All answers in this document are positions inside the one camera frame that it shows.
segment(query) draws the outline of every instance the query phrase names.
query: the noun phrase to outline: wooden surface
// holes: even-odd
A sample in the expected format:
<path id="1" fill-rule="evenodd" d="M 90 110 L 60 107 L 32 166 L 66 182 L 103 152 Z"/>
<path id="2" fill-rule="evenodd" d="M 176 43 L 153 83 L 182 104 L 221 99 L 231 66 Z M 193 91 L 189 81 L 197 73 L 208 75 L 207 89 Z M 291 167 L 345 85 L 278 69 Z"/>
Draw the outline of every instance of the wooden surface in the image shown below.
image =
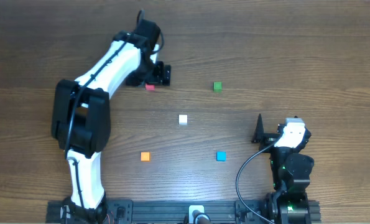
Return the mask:
<path id="1" fill-rule="evenodd" d="M 90 69 L 141 8 L 164 32 L 172 85 L 123 86 L 111 100 L 108 198 L 236 200 L 257 115 L 269 132 L 298 115 L 312 132 L 302 153 L 315 160 L 307 193 L 323 221 L 370 222 L 367 0 L 0 0 L 0 222 L 42 222 L 49 200 L 71 194 L 50 135 L 55 85 Z M 268 162 L 243 172 L 244 198 L 272 191 Z"/>

